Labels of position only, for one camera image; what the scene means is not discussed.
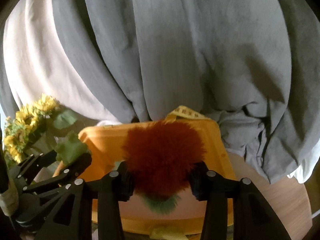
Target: red fur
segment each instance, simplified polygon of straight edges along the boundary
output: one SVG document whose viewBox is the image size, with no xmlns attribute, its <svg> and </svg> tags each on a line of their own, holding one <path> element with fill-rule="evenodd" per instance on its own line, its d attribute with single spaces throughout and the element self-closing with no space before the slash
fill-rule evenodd
<svg viewBox="0 0 320 240">
<path fill-rule="evenodd" d="M 189 186 L 188 174 L 205 153 L 189 124 L 163 121 L 129 130 L 124 150 L 136 193 L 164 198 Z"/>
</svg>

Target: yellow plastic tray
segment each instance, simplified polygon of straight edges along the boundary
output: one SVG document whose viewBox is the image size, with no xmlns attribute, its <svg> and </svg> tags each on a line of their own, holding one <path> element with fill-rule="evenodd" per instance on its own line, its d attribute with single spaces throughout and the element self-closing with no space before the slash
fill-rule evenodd
<svg viewBox="0 0 320 240">
<path fill-rule="evenodd" d="M 177 108 L 170 113 L 166 119 L 175 120 L 175 122 L 187 122 L 196 129 L 207 150 L 205 163 L 210 170 L 214 170 L 227 179 L 236 179 L 229 161 L 227 152 L 220 138 L 218 124 L 208 118 L 201 119 L 201 115 L 188 109 L 186 116 L 181 113 L 181 108 Z M 87 127 L 79 133 L 79 138 L 86 143 L 92 152 L 92 164 L 80 176 L 85 181 L 91 181 L 102 178 L 109 173 L 114 163 L 123 160 L 124 151 L 122 145 L 126 139 L 128 130 L 134 127 L 147 127 L 153 122 L 133 123 L 123 125 L 111 125 L 102 127 Z M 141 206 L 138 196 L 133 196 L 127 203 L 119 203 L 120 215 L 124 231 L 147 234 L 158 227 L 176 228 L 185 235 L 201 233 L 205 202 L 198 202 L 191 196 L 190 189 L 182 193 L 181 204 L 177 210 L 170 215 L 156 215 L 148 212 L 147 208 Z M 94 201 L 92 207 L 92 220 L 97 222 L 97 201 Z M 233 204 L 228 200 L 228 225 L 233 224 Z"/>
</svg>

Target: white cloth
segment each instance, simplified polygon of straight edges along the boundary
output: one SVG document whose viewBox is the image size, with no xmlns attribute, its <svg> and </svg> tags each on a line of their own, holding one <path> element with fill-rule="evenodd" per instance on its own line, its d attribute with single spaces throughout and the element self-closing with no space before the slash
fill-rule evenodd
<svg viewBox="0 0 320 240">
<path fill-rule="evenodd" d="M 55 28 L 52 0 L 19 1 L 5 24 L 3 49 L 9 85 L 19 107 L 45 93 L 85 117 L 118 122 L 66 56 Z"/>
<path fill-rule="evenodd" d="M 292 173 L 290 173 L 288 178 L 295 177 L 297 181 L 301 184 L 305 183 L 312 175 L 313 169 L 316 166 L 320 157 L 320 140 L 311 150 L 308 158 L 304 159 L 301 165 Z"/>
<path fill-rule="evenodd" d="M 103 120 L 97 123 L 97 126 L 106 126 L 106 125 L 118 125 L 118 124 L 122 124 L 119 121 L 109 121 L 109 120 Z"/>
</svg>

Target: green fur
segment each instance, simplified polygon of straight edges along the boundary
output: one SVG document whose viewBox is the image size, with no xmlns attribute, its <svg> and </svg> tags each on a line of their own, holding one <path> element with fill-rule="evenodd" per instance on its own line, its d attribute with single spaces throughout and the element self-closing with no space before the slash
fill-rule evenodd
<svg viewBox="0 0 320 240">
<path fill-rule="evenodd" d="M 166 201 L 153 200 L 145 195 L 142 195 L 141 199 L 151 211 L 161 215 L 168 215 L 176 208 L 177 202 L 181 198 L 175 194 Z"/>
</svg>

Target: wooden table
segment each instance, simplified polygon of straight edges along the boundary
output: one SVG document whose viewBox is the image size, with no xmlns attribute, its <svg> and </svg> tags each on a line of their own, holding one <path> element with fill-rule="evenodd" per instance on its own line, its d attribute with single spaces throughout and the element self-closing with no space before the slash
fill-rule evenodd
<svg viewBox="0 0 320 240">
<path fill-rule="evenodd" d="M 228 153 L 237 178 L 247 177 L 264 195 L 276 212 L 292 240 L 301 240 L 312 226 L 311 207 L 304 184 L 287 177 L 270 185 L 243 158 Z"/>
</svg>

